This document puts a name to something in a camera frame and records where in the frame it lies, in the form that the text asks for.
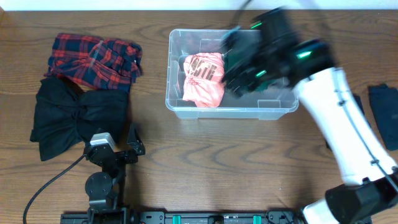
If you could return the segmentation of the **dark navy garment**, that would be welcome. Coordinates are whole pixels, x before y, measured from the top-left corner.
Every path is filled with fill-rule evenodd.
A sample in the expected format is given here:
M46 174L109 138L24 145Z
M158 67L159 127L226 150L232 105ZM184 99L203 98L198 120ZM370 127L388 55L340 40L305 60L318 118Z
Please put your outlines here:
M389 151L397 150L397 89L386 84L369 86L369 103L377 128Z

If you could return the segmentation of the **pink printed shirt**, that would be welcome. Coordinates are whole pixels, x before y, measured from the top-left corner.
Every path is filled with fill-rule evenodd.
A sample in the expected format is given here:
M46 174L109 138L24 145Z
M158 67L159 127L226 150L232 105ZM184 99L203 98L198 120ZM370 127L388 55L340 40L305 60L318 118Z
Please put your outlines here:
M223 99L224 60L221 53L189 55L184 63L183 100L197 107L218 107Z

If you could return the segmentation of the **clear plastic storage bin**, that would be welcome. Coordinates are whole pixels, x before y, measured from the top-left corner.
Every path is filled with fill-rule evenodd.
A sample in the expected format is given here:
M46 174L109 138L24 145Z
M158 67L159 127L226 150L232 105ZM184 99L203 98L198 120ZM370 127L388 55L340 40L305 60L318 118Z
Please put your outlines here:
M165 105L180 119L243 118L277 120L299 107L297 95L285 86L288 79L271 83L266 90L246 93L240 98L226 92L216 108L198 108L183 100L185 58L198 53L226 53L223 41L228 30L175 29L169 35L169 58Z

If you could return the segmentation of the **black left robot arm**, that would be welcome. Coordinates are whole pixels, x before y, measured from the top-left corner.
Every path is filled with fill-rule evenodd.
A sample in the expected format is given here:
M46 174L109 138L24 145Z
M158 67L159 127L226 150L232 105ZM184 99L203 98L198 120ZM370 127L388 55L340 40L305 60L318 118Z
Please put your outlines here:
M126 166L146 153L134 124L129 127L127 145L129 149L116 152L110 133L98 133L85 147L86 160L101 167L85 183L90 205L87 223L139 223L137 215L124 204Z

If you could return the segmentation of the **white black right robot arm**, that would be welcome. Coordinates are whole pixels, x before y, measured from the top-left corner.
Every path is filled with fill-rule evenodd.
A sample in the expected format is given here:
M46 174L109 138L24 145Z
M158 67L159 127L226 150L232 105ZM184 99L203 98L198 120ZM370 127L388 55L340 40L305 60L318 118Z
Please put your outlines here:
M229 66L225 87L240 97L286 78L320 128L343 181L303 207L295 222L362 223L395 206L397 163L366 121L330 46L322 39L301 41L281 8L257 16L251 30L254 40L239 27L223 39Z

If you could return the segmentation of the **dark green garment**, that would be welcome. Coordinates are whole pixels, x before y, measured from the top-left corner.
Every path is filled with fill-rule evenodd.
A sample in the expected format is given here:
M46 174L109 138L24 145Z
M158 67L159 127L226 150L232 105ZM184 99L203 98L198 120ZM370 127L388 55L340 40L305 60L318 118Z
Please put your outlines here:
M221 82L237 97L254 91L264 91L275 82L267 78L264 54L254 53L241 57L228 53L224 60L225 73Z

